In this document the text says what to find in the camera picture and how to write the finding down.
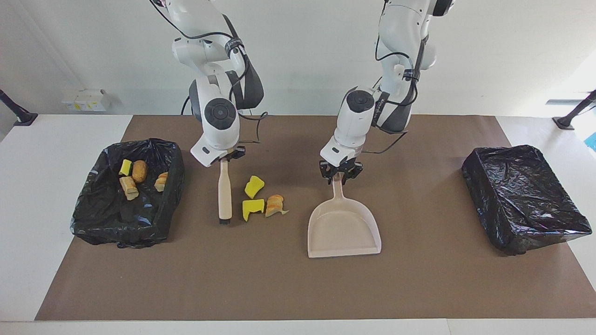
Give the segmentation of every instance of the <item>wooden brush handle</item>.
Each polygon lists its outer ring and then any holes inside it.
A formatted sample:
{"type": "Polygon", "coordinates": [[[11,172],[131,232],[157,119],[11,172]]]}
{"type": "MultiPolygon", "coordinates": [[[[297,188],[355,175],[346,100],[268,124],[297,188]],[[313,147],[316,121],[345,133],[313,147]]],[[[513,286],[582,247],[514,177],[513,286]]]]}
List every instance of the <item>wooden brush handle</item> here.
{"type": "Polygon", "coordinates": [[[219,223],[228,224],[232,218],[232,185],[228,175],[228,161],[219,162],[218,183],[219,223]]]}
{"type": "Polygon", "coordinates": [[[333,199],[344,199],[343,196],[343,172],[338,172],[333,176],[331,185],[333,186],[333,199]]]}

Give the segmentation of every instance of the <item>white wall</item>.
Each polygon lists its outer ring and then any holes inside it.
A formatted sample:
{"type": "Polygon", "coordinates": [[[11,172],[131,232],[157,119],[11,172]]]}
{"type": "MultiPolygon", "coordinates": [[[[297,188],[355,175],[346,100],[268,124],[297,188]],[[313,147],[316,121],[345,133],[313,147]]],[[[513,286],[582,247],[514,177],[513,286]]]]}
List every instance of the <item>white wall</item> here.
{"type": "MultiPolygon", "coordinates": [[[[112,95],[111,113],[179,112],[193,74],[172,57],[178,34],[148,0],[3,1],[10,6],[0,13],[0,86],[24,107],[62,113],[61,90],[80,82],[112,95]]],[[[215,5],[262,78],[266,97],[255,112],[336,114],[347,89],[381,74],[373,60],[381,0],[215,5]]],[[[415,112],[540,115],[552,90],[596,50],[594,17],[594,0],[458,0],[432,24],[439,61],[423,73],[415,112]]]]}
{"type": "Polygon", "coordinates": [[[13,128],[13,123],[17,120],[15,115],[6,107],[0,103],[0,141],[8,134],[10,129],[13,128]]]}

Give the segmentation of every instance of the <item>dustpan handle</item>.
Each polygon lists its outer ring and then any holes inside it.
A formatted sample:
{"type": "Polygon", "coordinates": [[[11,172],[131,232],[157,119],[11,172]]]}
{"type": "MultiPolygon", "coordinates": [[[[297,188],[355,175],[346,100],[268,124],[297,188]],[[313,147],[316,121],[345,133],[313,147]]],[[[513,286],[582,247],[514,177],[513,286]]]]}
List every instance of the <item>dustpan handle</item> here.
{"type": "Polygon", "coordinates": [[[333,176],[333,199],[343,199],[343,187],[342,187],[343,172],[336,173],[333,176]]]}

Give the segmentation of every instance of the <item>black cable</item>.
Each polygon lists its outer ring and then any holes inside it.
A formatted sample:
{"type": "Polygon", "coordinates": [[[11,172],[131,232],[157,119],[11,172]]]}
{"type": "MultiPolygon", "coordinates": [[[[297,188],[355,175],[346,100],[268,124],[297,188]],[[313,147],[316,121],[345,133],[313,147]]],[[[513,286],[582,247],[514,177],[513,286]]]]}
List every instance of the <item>black cable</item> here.
{"type": "MultiPolygon", "coordinates": [[[[385,0],[385,2],[383,4],[383,10],[381,11],[381,16],[383,16],[383,14],[385,13],[385,9],[387,8],[387,2],[388,1],[389,0],[385,0]]],[[[404,54],[403,52],[391,52],[390,54],[386,54],[385,56],[379,58],[378,57],[378,43],[379,43],[379,40],[380,39],[381,39],[381,36],[379,34],[377,34],[377,44],[376,44],[376,46],[374,48],[374,59],[376,59],[377,61],[381,61],[381,60],[384,60],[387,57],[391,57],[391,56],[395,56],[395,55],[404,56],[405,58],[407,58],[410,61],[410,66],[413,69],[414,66],[412,65],[412,60],[411,60],[410,56],[408,54],[404,54]]]]}
{"type": "Polygon", "coordinates": [[[404,137],[404,136],[405,136],[407,133],[408,133],[408,131],[397,132],[396,134],[401,134],[401,136],[400,136],[400,137],[398,137],[398,138],[397,138],[397,139],[396,139],[396,140],[395,140],[393,143],[391,143],[391,145],[390,145],[390,146],[388,146],[388,147],[387,147],[385,150],[383,150],[383,151],[379,151],[379,152],[376,152],[376,151],[363,151],[362,153],[364,153],[364,154],[375,154],[375,155],[384,154],[384,153],[386,153],[387,151],[389,151],[389,149],[393,148],[393,146],[394,146],[394,145],[396,145],[396,144],[399,142],[399,140],[400,140],[400,139],[402,139],[402,138],[403,138],[403,137],[404,137]]]}
{"type": "Polygon", "coordinates": [[[260,122],[264,118],[266,118],[267,116],[269,116],[269,112],[268,111],[264,111],[257,119],[253,119],[251,117],[245,117],[244,115],[242,115],[240,113],[238,113],[238,115],[240,115],[240,117],[242,117],[243,119],[246,119],[246,120],[257,121],[257,130],[256,130],[257,140],[256,141],[239,141],[238,143],[240,143],[240,144],[249,144],[249,143],[260,144],[260,136],[259,136],[260,122]]]}
{"type": "Polygon", "coordinates": [[[378,83],[381,81],[381,79],[382,79],[382,78],[383,78],[383,76],[381,76],[381,77],[380,77],[380,78],[377,80],[377,82],[376,82],[376,83],[375,83],[375,84],[372,86],[372,88],[375,88],[375,87],[377,86],[377,84],[378,84],[378,83]]]}
{"type": "Polygon", "coordinates": [[[232,93],[234,92],[234,86],[236,86],[236,84],[238,84],[242,80],[242,78],[246,76],[246,73],[248,73],[250,68],[250,60],[248,56],[246,56],[246,54],[242,54],[242,58],[244,59],[244,72],[240,75],[240,77],[238,77],[238,80],[236,80],[236,82],[232,84],[232,88],[229,89],[228,100],[230,101],[232,101],[232,93]]]}
{"type": "Polygon", "coordinates": [[[173,24],[169,18],[167,18],[162,11],[159,10],[159,8],[157,8],[157,5],[149,0],[149,2],[151,3],[151,5],[153,5],[153,8],[155,8],[155,10],[159,13],[159,15],[161,15],[170,25],[172,25],[172,27],[176,28],[177,31],[179,31],[184,37],[188,38],[188,39],[201,39],[201,38],[205,38],[208,36],[213,36],[213,35],[224,35],[226,37],[229,37],[230,39],[233,39],[234,37],[232,37],[230,34],[228,33],[224,33],[224,32],[212,32],[212,33],[206,33],[206,34],[202,34],[202,35],[197,35],[197,36],[188,36],[186,35],[183,31],[181,31],[178,27],[176,27],[175,24],[173,24]]]}
{"type": "Polygon", "coordinates": [[[592,106],[592,108],[588,109],[587,111],[583,111],[583,112],[579,113],[579,114],[578,114],[578,116],[580,116],[580,115],[584,115],[585,113],[587,113],[587,112],[589,112],[589,111],[593,110],[594,108],[596,108],[596,106],[592,106]]]}
{"type": "Polygon", "coordinates": [[[182,105],[182,110],[180,111],[180,115],[184,115],[184,110],[186,109],[186,104],[188,104],[189,100],[190,100],[190,95],[187,97],[186,100],[184,100],[184,104],[182,105]]]}
{"type": "Polygon", "coordinates": [[[416,102],[416,100],[418,99],[418,85],[416,84],[416,82],[418,81],[418,79],[416,79],[414,77],[409,77],[409,78],[412,78],[412,85],[414,86],[414,98],[412,99],[412,101],[408,102],[407,104],[404,104],[404,103],[396,103],[395,101],[387,100],[388,104],[392,104],[392,105],[396,105],[396,106],[400,106],[400,107],[407,107],[407,106],[410,106],[411,104],[416,102]]]}
{"type": "Polygon", "coordinates": [[[374,59],[376,59],[377,61],[382,61],[382,60],[384,60],[387,57],[400,55],[400,56],[404,56],[405,58],[407,58],[408,60],[410,60],[410,65],[412,64],[409,55],[408,54],[404,54],[403,52],[391,52],[390,54],[386,54],[385,56],[379,58],[378,57],[378,42],[379,42],[380,39],[381,39],[381,36],[380,35],[377,35],[377,45],[374,48],[374,59]]]}

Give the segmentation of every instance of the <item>white table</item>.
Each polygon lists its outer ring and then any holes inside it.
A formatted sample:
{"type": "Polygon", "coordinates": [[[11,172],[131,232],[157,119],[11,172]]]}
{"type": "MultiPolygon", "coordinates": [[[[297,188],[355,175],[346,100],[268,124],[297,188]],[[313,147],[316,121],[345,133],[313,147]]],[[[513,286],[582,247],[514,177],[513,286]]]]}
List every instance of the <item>white table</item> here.
{"type": "MultiPolygon", "coordinates": [[[[32,322],[72,240],[67,223],[87,173],[103,148],[120,141],[130,120],[131,116],[40,115],[32,126],[14,128],[0,142],[0,321],[9,321],[0,322],[0,334],[596,332],[596,320],[32,322]]],[[[596,160],[575,133],[560,131],[549,119],[498,120],[512,145],[531,144],[543,151],[580,211],[596,222],[596,160]]],[[[570,243],[592,286],[595,242],[590,236],[570,243]]]]}

